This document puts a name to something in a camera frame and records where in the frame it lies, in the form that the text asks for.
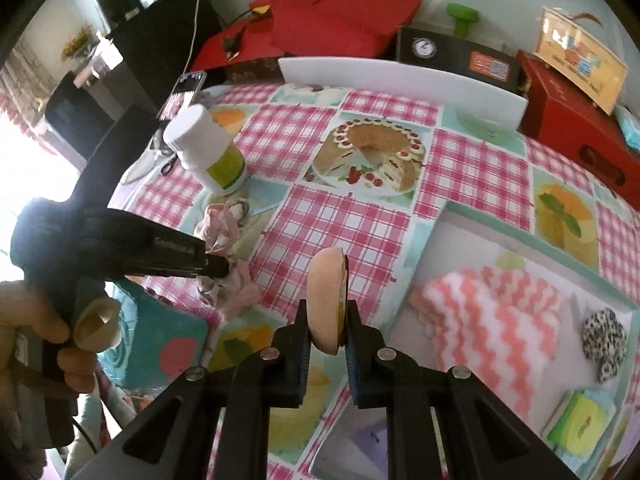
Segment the person's left hand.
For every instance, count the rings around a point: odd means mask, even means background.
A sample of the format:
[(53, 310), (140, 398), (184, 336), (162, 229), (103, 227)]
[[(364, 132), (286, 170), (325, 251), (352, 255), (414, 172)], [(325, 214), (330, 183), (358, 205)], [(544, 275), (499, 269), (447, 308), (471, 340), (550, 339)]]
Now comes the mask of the person's left hand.
[[(1, 283), (1, 408), (14, 408), (14, 385), (10, 361), (14, 356), (15, 333), (30, 327), (52, 344), (64, 344), (70, 329), (55, 312), (47, 296), (23, 281)], [(90, 393), (96, 382), (96, 354), (75, 347), (63, 348), (56, 356), (64, 380), (78, 393)]]

